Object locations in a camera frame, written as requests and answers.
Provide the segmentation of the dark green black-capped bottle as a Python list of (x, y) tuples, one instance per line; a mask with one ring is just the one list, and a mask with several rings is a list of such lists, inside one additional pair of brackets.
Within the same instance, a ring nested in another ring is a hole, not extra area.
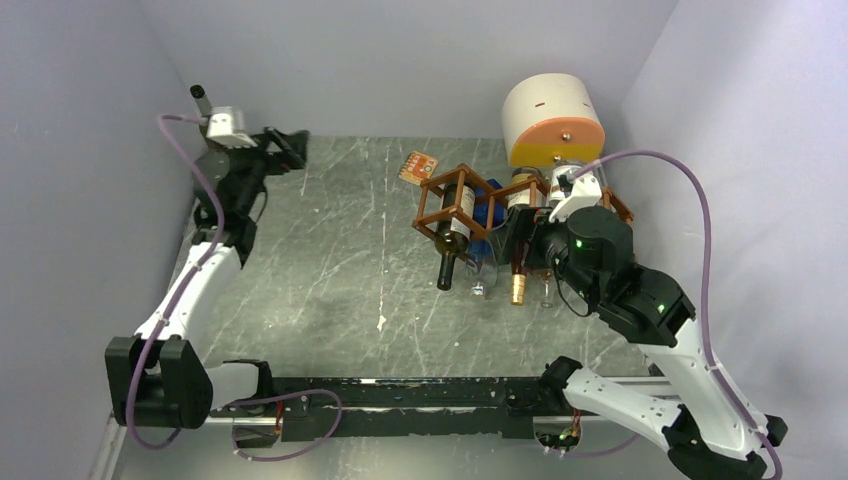
[[(449, 183), (443, 189), (442, 208), (449, 208), (459, 199), (459, 207), (465, 212), (473, 212), (475, 206), (474, 187), (465, 182), (461, 192), (457, 183)], [(456, 217), (449, 217), (438, 222), (435, 248), (440, 254), (440, 267), (436, 286), (439, 290), (448, 291), (452, 287), (454, 266), (456, 260), (463, 255), (470, 243), (471, 229)]]

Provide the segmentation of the dark gold-capped wine bottle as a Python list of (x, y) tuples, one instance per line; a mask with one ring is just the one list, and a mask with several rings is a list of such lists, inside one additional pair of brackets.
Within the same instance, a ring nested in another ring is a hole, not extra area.
[[(511, 184), (519, 184), (530, 178), (541, 179), (542, 172), (534, 167), (520, 167), (513, 171)], [(528, 187), (524, 190), (516, 191), (508, 196), (508, 209), (515, 205), (542, 206), (545, 204), (546, 196), (544, 190), (539, 190), (537, 187)], [(524, 295), (526, 290), (527, 270), (524, 266), (526, 255), (526, 244), (523, 243), (516, 252), (511, 263), (511, 296), (510, 303), (513, 306), (524, 305)]]

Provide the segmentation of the small orange card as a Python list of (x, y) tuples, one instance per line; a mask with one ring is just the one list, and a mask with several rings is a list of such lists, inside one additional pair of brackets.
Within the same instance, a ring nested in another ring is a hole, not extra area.
[(428, 154), (413, 151), (401, 166), (398, 178), (412, 185), (420, 186), (431, 179), (439, 165), (439, 161)]

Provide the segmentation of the cream orange cylinder container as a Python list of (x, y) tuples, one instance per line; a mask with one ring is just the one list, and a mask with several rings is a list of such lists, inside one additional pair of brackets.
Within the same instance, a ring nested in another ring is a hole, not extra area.
[(544, 73), (519, 82), (506, 96), (501, 124), (512, 167), (549, 168), (559, 160), (590, 163), (606, 135), (582, 80)]

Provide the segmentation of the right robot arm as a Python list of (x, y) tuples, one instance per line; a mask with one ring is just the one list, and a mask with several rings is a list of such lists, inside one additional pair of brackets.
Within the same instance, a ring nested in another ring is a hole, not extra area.
[(548, 209), (519, 206), (487, 235), (507, 263), (517, 248), (529, 269), (549, 270), (610, 329), (635, 345), (665, 375), (673, 401), (640, 394), (567, 357), (540, 377), (550, 413), (570, 407), (612, 421), (660, 448), (691, 479), (777, 479), (776, 447), (785, 421), (754, 408), (708, 344), (706, 318), (678, 282), (640, 265), (632, 228), (600, 206), (549, 220)]

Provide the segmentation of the clear round liquor bottle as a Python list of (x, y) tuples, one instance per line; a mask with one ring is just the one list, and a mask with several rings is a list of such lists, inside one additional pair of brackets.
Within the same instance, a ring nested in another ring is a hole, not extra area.
[[(555, 164), (554, 169), (552, 171), (552, 175), (551, 175), (551, 191), (552, 191), (553, 188), (556, 187), (556, 180), (557, 180), (557, 177), (559, 175), (565, 174), (569, 177), (570, 180), (572, 180), (576, 177), (579, 177), (579, 176), (582, 176), (586, 173), (591, 172), (591, 171), (584, 172), (582, 175), (580, 175), (581, 171), (582, 171), (582, 166), (578, 165), (575, 162), (558, 161)], [(572, 217), (578, 211), (583, 210), (583, 209), (587, 209), (587, 208), (592, 208), (592, 207), (595, 207), (595, 206), (581, 208), (581, 209), (577, 210), (576, 212), (574, 212), (572, 215), (570, 215), (564, 221), (566, 223), (567, 227), (569, 226), (569, 223), (572, 221)], [(557, 294), (560, 296), (560, 299), (566, 304), (566, 306), (568, 307), (568, 309), (572, 313), (575, 313), (578, 317), (586, 318), (593, 311), (592, 304), (590, 303), (590, 301), (587, 298), (587, 295), (589, 294), (589, 290), (590, 290), (593, 279), (592, 279), (592, 275), (587, 273), (577, 263), (577, 254), (582, 249), (583, 242), (579, 241), (576, 237), (574, 237), (570, 233), (570, 231), (569, 231), (569, 234), (570, 234), (570, 240), (569, 240), (569, 253), (568, 253), (567, 262), (565, 264), (563, 264), (560, 269), (551, 269), (551, 272), (552, 272), (552, 275), (554, 277)], [(570, 287), (586, 303), (586, 312), (585, 313), (579, 313), (565, 299), (565, 296), (562, 293), (562, 286), (561, 286), (562, 283), (565, 283), (568, 287)]]

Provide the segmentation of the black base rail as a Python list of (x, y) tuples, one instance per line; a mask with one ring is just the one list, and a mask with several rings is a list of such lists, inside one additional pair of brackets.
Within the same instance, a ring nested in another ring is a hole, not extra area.
[(277, 377), (283, 407), (225, 407), (209, 425), (308, 441), (332, 429), (340, 437), (498, 434), (534, 439), (537, 420), (569, 421), (573, 409), (535, 377), (340, 378)]

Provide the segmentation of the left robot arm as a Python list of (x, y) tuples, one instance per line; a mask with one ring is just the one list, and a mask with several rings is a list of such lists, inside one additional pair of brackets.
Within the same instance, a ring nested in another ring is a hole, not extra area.
[(237, 402), (249, 414), (273, 409), (277, 388), (265, 361), (207, 367), (194, 349), (213, 309), (253, 249), (251, 212), (266, 179), (305, 168), (310, 133), (266, 127), (243, 148), (217, 147), (193, 161), (195, 225), (183, 269), (153, 314), (128, 337), (115, 337), (105, 365), (119, 424), (196, 429)]

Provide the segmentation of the brown wooden wine rack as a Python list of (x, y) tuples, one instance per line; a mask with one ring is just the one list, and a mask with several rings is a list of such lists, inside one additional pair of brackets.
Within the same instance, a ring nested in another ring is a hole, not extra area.
[[(551, 175), (546, 177), (542, 174), (541, 179), (530, 178), (519, 184), (503, 187), (494, 179), (483, 179), (470, 166), (462, 163), (440, 176), (433, 176), (420, 185), (421, 199), (412, 227), (434, 244), (438, 222), (449, 217), (456, 217), (471, 229), (468, 248), (458, 259), (465, 262), (477, 262), (491, 254), (491, 248), (484, 245), (488, 241), (488, 233), (506, 223), (508, 196), (528, 187), (537, 187), (539, 190), (544, 190), (546, 201), (542, 206), (531, 207), (547, 207), (551, 191)], [(445, 186), (449, 183), (457, 183), (458, 191), (461, 192), (465, 182), (470, 183), (475, 190), (473, 212), (465, 213), (459, 207), (459, 199), (452, 207), (442, 208), (441, 200)]]

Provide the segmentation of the olive green wine bottle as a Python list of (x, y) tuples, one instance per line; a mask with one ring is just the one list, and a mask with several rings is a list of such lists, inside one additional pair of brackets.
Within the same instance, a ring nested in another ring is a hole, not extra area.
[(189, 92), (196, 103), (200, 116), (209, 117), (212, 112), (212, 104), (204, 87), (200, 84), (194, 84), (189, 87)]

